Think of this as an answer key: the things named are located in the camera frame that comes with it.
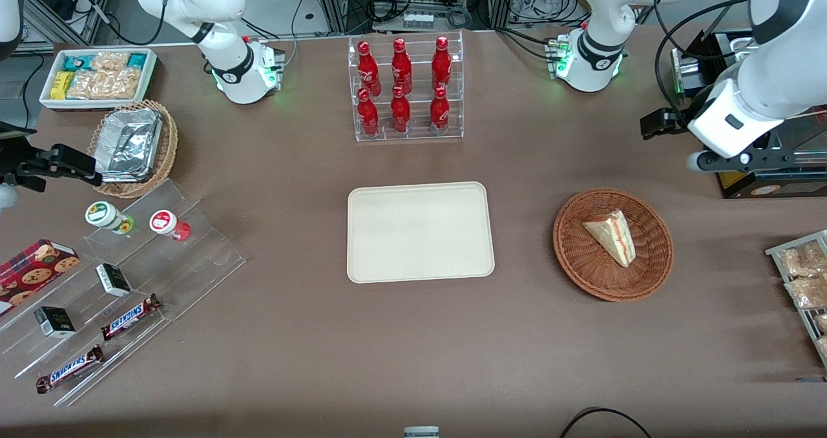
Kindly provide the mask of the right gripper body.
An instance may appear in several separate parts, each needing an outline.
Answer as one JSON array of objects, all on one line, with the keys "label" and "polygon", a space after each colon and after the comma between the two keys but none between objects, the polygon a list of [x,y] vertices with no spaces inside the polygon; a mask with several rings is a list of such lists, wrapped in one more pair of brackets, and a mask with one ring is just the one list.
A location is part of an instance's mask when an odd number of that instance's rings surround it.
[{"label": "right gripper body", "polygon": [[23,128],[11,123],[1,123],[1,173],[21,176],[47,175],[56,171],[51,152],[36,149],[28,138],[36,129]]}]

